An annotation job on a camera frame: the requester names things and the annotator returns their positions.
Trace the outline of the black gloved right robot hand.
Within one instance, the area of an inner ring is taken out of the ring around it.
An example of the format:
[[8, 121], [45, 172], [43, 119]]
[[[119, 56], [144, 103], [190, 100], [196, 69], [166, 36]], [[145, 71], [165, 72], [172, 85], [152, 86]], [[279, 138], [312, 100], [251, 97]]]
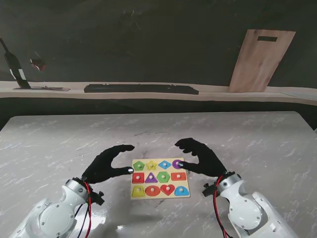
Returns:
[[197, 164], [179, 162], [178, 167], [209, 177], [220, 177], [227, 172], [223, 163], [206, 144], [200, 143], [193, 138], [184, 138], [177, 141], [175, 146], [185, 154], [190, 153], [192, 156], [197, 156], [199, 160]]

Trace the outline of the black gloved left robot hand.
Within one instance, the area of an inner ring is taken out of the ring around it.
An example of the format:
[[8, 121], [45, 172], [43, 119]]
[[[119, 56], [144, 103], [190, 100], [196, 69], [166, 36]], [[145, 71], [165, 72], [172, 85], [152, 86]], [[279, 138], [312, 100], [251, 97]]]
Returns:
[[111, 163], [116, 156], [126, 151], [132, 151], [134, 148], [133, 145], [122, 144], [104, 150], [84, 171], [82, 174], [82, 181], [90, 184], [97, 184], [110, 178], [134, 173], [132, 167], [113, 168], [111, 166]]

